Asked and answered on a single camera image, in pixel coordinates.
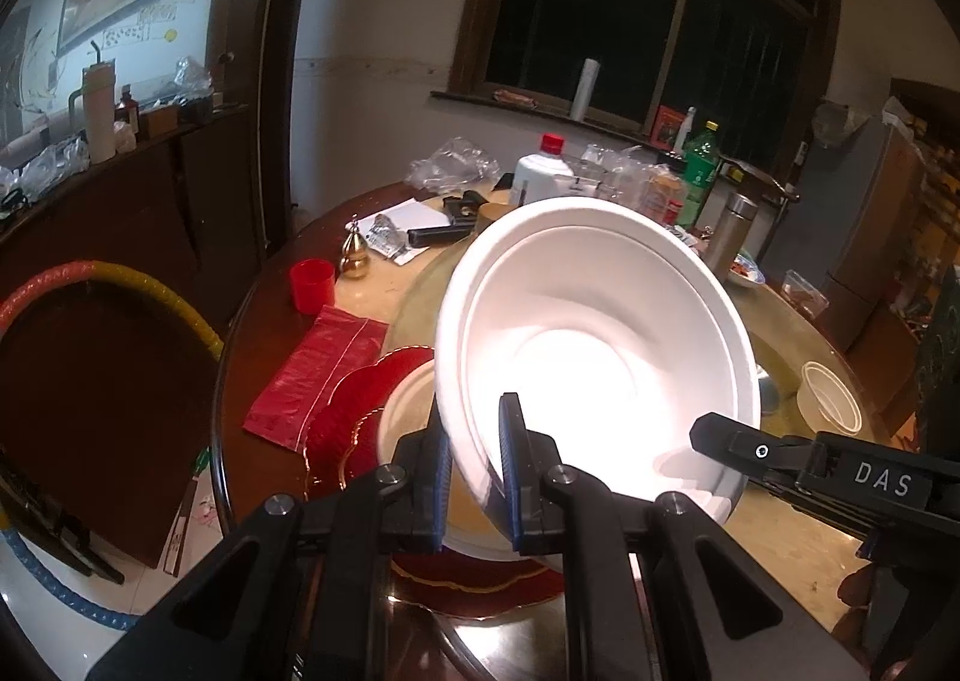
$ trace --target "window frame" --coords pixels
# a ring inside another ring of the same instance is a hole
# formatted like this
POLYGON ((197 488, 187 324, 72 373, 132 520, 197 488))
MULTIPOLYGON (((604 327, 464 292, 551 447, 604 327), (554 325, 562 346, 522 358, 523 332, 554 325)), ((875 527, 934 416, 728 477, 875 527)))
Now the window frame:
MULTIPOLYGON (((769 169, 774 178, 786 181, 794 155, 808 126, 809 117, 827 90, 840 23, 841 0, 815 0, 812 11, 796 0, 773 1, 808 26, 793 100, 784 122, 781 142, 769 169)), ((551 112, 566 114, 569 112, 570 100, 486 80, 485 75, 493 46, 500 3, 501 0, 466 0, 464 2, 456 51, 450 67, 448 92, 491 98, 494 90, 507 88, 536 99, 551 112)), ((645 113, 631 118, 590 107, 584 119, 586 123, 599 128, 611 128, 618 133, 627 133, 637 139, 649 138, 656 117, 656 108, 659 107, 664 94, 685 7, 686 0, 676 0, 664 45, 664 54, 661 57, 661 67, 645 113)))

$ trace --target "red plastic cup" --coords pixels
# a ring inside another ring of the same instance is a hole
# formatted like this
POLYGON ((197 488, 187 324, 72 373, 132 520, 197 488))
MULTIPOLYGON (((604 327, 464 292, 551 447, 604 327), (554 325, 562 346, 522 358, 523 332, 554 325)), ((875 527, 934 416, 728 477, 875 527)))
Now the red plastic cup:
POLYGON ((325 304, 333 306, 336 271, 329 261, 304 259, 290 268, 289 277, 297 312, 319 315, 325 304))

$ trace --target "beige bowl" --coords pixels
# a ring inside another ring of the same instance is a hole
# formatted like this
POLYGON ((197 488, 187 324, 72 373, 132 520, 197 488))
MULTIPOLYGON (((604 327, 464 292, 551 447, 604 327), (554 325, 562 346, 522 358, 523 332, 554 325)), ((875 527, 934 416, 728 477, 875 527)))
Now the beige bowl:
MULTIPOLYGON (((376 457, 381 464, 394 458, 397 441, 403 435, 426 428, 432 403, 433 362, 428 361, 403 379, 383 408, 376 432, 376 457)), ((444 545, 476 559, 520 559, 470 495, 456 462, 450 473, 449 500, 444 545)))
POLYGON ((808 427, 814 432, 851 436, 860 432, 860 408, 841 379, 815 361, 806 362, 800 376, 803 380, 797 391, 797 407, 808 427))

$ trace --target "white paper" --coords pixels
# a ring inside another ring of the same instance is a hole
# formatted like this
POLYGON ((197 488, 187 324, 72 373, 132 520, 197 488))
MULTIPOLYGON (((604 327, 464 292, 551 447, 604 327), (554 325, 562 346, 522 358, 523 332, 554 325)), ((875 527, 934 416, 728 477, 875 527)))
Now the white paper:
MULTIPOLYGON (((394 226, 396 226, 402 232, 406 232, 406 230, 410 229, 430 229, 431 227, 435 226, 450 225, 450 220, 448 217, 446 217, 445 213, 435 211, 435 209, 429 208, 424 203, 416 201, 416 199, 408 199, 406 202, 401 202, 399 205, 394 205, 391 208, 381 209, 381 211, 375 212, 373 215, 368 215, 366 218, 360 219, 360 233, 367 241, 370 241, 370 233, 373 229, 373 219, 381 213, 389 217, 390 220, 394 222, 394 226)), ((408 248, 392 261, 394 261, 394 264, 397 264, 398 266, 403 266, 407 262, 415 259, 425 250, 427 249, 408 248)))

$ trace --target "white cylinder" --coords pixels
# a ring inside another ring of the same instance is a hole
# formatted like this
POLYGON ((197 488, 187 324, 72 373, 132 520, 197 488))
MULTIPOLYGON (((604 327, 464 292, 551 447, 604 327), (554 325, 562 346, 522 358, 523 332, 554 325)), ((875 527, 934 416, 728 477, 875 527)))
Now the white cylinder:
POLYGON ((574 120, 583 120, 587 114, 587 107, 590 106, 593 87, 596 85, 599 72, 599 61, 584 59, 584 68, 580 70, 580 83, 577 85, 577 92, 573 97, 573 104, 570 106, 570 117, 574 120))
POLYGON ((116 90, 113 61, 83 69, 83 121, 90 163, 101 163, 117 152, 113 136, 113 96, 116 90))

